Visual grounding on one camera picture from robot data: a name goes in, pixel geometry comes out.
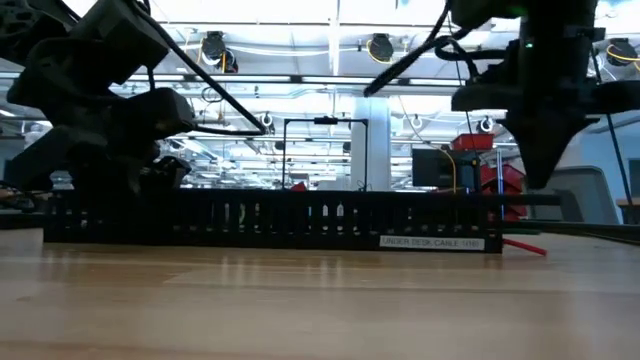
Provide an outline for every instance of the label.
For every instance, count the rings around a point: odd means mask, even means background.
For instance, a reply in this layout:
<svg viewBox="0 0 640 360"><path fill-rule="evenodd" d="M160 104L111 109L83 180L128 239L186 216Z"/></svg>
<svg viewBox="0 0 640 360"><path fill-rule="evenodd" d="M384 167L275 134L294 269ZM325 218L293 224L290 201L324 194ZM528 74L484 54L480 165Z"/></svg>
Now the label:
<svg viewBox="0 0 640 360"><path fill-rule="evenodd" d="M380 247L429 250L484 250L484 239L380 236Z"/></svg>

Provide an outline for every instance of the wooden table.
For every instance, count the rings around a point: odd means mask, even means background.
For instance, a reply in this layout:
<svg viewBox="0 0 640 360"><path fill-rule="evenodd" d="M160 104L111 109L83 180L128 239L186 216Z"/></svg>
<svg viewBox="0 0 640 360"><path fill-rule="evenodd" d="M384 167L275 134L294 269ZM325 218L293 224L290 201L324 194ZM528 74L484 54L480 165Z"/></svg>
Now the wooden table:
<svg viewBox="0 0 640 360"><path fill-rule="evenodd" d="M640 248L513 238L550 256L0 248L0 359L638 359Z"/></svg>
<svg viewBox="0 0 640 360"><path fill-rule="evenodd" d="M629 206L627 199L616 200L616 205L622 210L622 218L625 224L633 224L632 212L636 219L640 221L640 198L633 198L631 201L633 202L633 208Z"/></svg>

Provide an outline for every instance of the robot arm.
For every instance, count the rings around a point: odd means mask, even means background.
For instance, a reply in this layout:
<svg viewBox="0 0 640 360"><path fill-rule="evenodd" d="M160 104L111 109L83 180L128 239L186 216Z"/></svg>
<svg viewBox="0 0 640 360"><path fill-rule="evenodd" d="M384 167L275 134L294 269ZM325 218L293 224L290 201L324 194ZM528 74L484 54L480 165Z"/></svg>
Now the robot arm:
<svg viewBox="0 0 640 360"><path fill-rule="evenodd" d="M590 124L586 115L640 109L640 82L598 84L586 76L592 44L604 39L604 29L594 28L596 5L597 0L448 0L433 34L449 11L461 30L430 36L383 72L365 96L400 76L430 49L445 60L464 60L471 78L453 95L452 110L506 109L502 124L520 147L529 186L543 188L569 141ZM519 39L506 51L442 50L493 17L522 18ZM482 58L503 62L477 74L472 63Z"/></svg>
<svg viewBox="0 0 640 360"><path fill-rule="evenodd" d="M0 0L0 57L23 65L7 94L11 103L40 109L53 129L6 168L24 190L49 190L51 172L69 170L74 187L134 193L141 184L171 184L159 173L184 173L188 165L154 161L157 140L198 130L261 135L266 128L195 64L136 0L98 0L80 18L62 0ZM255 131L202 128L187 100L170 88L130 98L109 87L141 66L155 68L172 49L220 96L256 125Z"/></svg>

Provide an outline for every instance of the black cable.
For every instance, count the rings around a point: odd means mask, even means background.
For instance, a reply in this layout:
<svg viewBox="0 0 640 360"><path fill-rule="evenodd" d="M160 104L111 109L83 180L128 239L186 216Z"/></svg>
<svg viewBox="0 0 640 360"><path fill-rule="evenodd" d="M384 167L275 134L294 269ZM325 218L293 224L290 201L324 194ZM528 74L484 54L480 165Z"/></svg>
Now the black cable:
<svg viewBox="0 0 640 360"><path fill-rule="evenodd" d="M452 26L451 26L451 19L450 18L448 19L448 22L449 22L449 30L451 30ZM462 47L457 42L455 42L455 44L458 45L458 47L460 49L462 49ZM478 72L478 68L475 66L475 64L473 65L473 67L475 68L475 71L477 73ZM458 81L460 81L460 86L464 86L464 82L462 80L462 74L460 73L460 64L458 64L457 61L456 61L456 72L458 73ZM473 152L474 152L474 156L476 158L476 163L479 166L480 165L480 155L478 155L478 148L476 147L476 139L475 139L475 136L473 136L473 130L471 129L471 118L469 117L469 112L468 111L465 111L464 113L465 113L465 115L467 117L467 126L469 127L469 135L471 136L471 146L473 146Z"/></svg>
<svg viewBox="0 0 640 360"><path fill-rule="evenodd" d="M37 210L36 195L41 192L23 191L3 180L0 180L0 189L9 190L12 193L12 195L0 197L0 205L23 213L33 213Z"/></svg>
<svg viewBox="0 0 640 360"><path fill-rule="evenodd" d="M443 48L435 48L434 53L436 57L446 61L461 61L464 60L460 54L455 52L448 52ZM507 55L506 50L479 50L468 51L467 56L471 60L503 60Z"/></svg>
<svg viewBox="0 0 640 360"><path fill-rule="evenodd" d="M202 125L196 125L196 127L193 130L207 133L207 134L217 134L217 135L256 136L256 132L252 130L224 130L224 129L208 128Z"/></svg>
<svg viewBox="0 0 640 360"><path fill-rule="evenodd" d="M602 75L600 74L600 68L598 67L597 60L597 52L595 48L591 48L591 59L594 63L594 68L596 70L596 80L598 84L602 84ZM618 166L620 167L620 175L622 176L622 184L624 185L624 192L627 197L627 203L629 209L632 209L629 213L631 214L631 220L634 224L638 224L638 219L636 218L635 211L633 211L633 197L631 196L631 188L629 187L629 179L627 178L627 171L624 169L624 160L622 159L622 153L620 152L620 145L618 144L618 136L616 136L616 130L613 127L613 119L611 119L611 114L606 113L607 122L609 123L609 132L611 133L611 140L613 142L613 148L616 152L616 157L618 158Z"/></svg>
<svg viewBox="0 0 640 360"><path fill-rule="evenodd" d="M460 44L458 44L458 42L455 41L452 38L448 39L448 43L451 46L453 46L453 48L456 50L456 55L458 55L458 57L467 64L467 69L469 69L469 78L470 79L475 79L478 76L480 76L480 72L478 72L478 67L473 62L473 59L471 58L469 53L467 53L467 51L465 49L463 49L462 46L460 46Z"/></svg>
<svg viewBox="0 0 640 360"><path fill-rule="evenodd" d="M151 3L149 0L143 0L144 6L147 8L147 14L151 16ZM147 75L149 76L149 89L151 91L156 89L156 79L153 76L153 69L147 67Z"/></svg>
<svg viewBox="0 0 640 360"><path fill-rule="evenodd" d="M427 39L424 41L424 43L418 46L415 50L411 50L402 59L389 66L385 71L378 75L378 77L376 77L375 80L373 80L373 82L364 89L365 97L374 95L375 93L380 91L380 89L385 87L389 82L391 82L391 80L400 76L405 70L409 68L409 66L416 62L420 58L420 55L424 54L425 52L429 51L439 44L437 42L436 36L438 36L438 33L440 32L442 24L444 24L444 20L447 18L450 9L451 0L447 0L444 5L444 9L442 9L440 17L433 26L433 29L431 29L431 33L429 33L429 36L427 36ZM462 39L464 36L466 36L466 34L462 35L460 38L457 38L457 40Z"/></svg>
<svg viewBox="0 0 640 360"><path fill-rule="evenodd" d="M202 80L204 80L207 85L211 86L213 90L215 90L220 96L226 100L231 107L233 107L236 111L238 111L245 119L247 119L253 126L257 128L254 131L238 131L238 132L230 132L228 135L242 135L245 133L250 133L248 136L260 136L265 135L267 133L267 128L256 119L253 114L251 114L247 109L245 109L231 94L229 94L218 82L213 80L206 71L204 71L198 64L196 64L187 54L185 54L180 46L176 44L176 42L171 38L164 28L158 24L152 17L150 17L139 5L137 2L130 3L132 9L135 13L140 16L144 21L146 21L158 34L162 39L169 45L171 50L173 50L178 57L184 61L184 63L191 68Z"/></svg>
<svg viewBox="0 0 640 360"><path fill-rule="evenodd" d="M222 102L222 98L217 98L217 99L209 99L207 96L207 92L210 91L215 91L213 90L212 87L206 87L204 89L202 89L202 92L200 93L200 97L202 98L202 101L206 102L207 104L216 104L216 103L220 103Z"/></svg>

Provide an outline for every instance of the ceiling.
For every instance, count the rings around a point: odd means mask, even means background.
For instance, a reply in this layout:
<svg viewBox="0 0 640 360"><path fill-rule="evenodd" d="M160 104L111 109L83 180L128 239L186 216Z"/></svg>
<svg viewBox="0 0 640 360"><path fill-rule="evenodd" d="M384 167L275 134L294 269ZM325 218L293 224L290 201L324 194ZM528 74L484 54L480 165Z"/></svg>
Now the ceiling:
<svg viewBox="0 0 640 360"><path fill-rule="evenodd" d="M82 15L95 1L65 2ZM366 51L358 51L359 46L366 48L366 41L373 33L389 34L395 48L394 60L397 60L425 40L444 6L444 0L151 0L151 3L152 16L194 60L199 58L199 44L207 31L225 33L224 41L237 59L239 74L222 75L202 61L200 65L215 75L249 111L257 116L268 112L274 121L276 138L282 136L284 118L312 118L327 114L350 116L354 97L360 96L364 86L388 66L372 61ZM596 25L606 27L608 37L629 37L633 44L640 44L640 28L636 25L638 13L640 0L600 1ZM518 20L494 19L472 32L461 41L461 45L466 48L504 48L508 41L517 38L518 29ZM450 33L446 23L442 33ZM480 71L484 71L490 63L477 62ZM606 81L639 78L639 72L633 66L614 69L603 63L602 72ZM0 93L6 92L12 77L20 70L16 65L0 61ZM202 100L201 93L206 86L198 79L184 78L192 71L175 54L167 56L155 73L159 86L172 87L190 99L202 122L214 127L248 128L247 121L230 106L224 103L208 104ZM144 92L148 90L144 74L144 69L141 69L139 75L121 86L114 86L112 90L122 96ZM302 75L305 83L291 84L288 75ZM346 77L358 79L346 81ZM422 85L390 86L382 93L391 97L392 128L395 130L393 139L396 141L393 155L399 159L397 161L406 160L410 149L407 144L399 142L416 139L409 119L417 117L421 120L422 124L416 131L425 140L446 142L468 132L466 115L452 112L450 107L450 95L457 88L458 79L468 78L465 66L458 67L454 62L445 62L433 54L426 54L403 77L416 79L416 83ZM34 109L12 106L4 101L0 101L0 108L16 115L15 119L45 120ZM471 120L478 121L485 115L497 117L500 114L480 111L472 113ZM345 156L341 144L350 137L350 130L346 126L292 123L287 130L291 138L333 138L333 143L296 143L289 150L292 154L322 155L324 160L321 161L327 163L335 163L336 159L329 159L326 155ZM232 186L238 185L238 179L247 177L257 177L260 184L267 184L277 178L270 172L273 169L278 172L281 165L271 164L272 160L277 159L278 151L273 146L276 139L266 140L249 143L242 139L223 140L201 136L193 140L197 146L182 144L182 150L178 151L188 153L191 151L189 147L198 148L198 151L192 151L199 154L193 155L194 160L206 162L203 169L215 173L204 179L214 179L213 175L220 178L222 172L231 171L237 175L232 177L232 182L227 182ZM500 141L509 141L508 134ZM212 158L216 159L215 166L210 162ZM220 166L219 160L227 161L225 169L216 167ZM345 167L342 164L311 164L318 162L317 159L312 160L301 158L298 162L294 161L293 169L315 171L320 166L328 170L313 174L329 174L329 178L335 178L331 174ZM265 175L246 169L269 173ZM395 178L398 181L406 178L409 170L410 166L405 169L396 165Z"/></svg>

